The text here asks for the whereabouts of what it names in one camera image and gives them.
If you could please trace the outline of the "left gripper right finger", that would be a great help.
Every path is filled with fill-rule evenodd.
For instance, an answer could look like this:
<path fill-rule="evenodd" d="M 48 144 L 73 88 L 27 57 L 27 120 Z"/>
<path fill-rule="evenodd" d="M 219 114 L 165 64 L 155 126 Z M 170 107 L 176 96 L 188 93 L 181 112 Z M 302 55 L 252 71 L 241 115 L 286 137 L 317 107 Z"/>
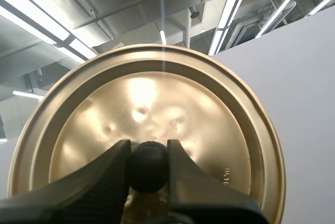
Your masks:
<path fill-rule="evenodd" d="M 169 140 L 170 206 L 192 223 L 267 223 L 257 202 L 202 171 L 178 140 Z"/>

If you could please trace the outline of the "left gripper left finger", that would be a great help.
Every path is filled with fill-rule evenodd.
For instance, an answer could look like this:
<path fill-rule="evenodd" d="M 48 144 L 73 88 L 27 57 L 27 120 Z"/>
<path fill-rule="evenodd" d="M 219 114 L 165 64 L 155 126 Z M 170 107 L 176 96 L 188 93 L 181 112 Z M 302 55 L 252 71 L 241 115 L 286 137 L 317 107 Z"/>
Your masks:
<path fill-rule="evenodd" d="M 120 140 L 70 175 L 1 200 L 1 223 L 120 223 L 130 155 L 130 140 Z"/>

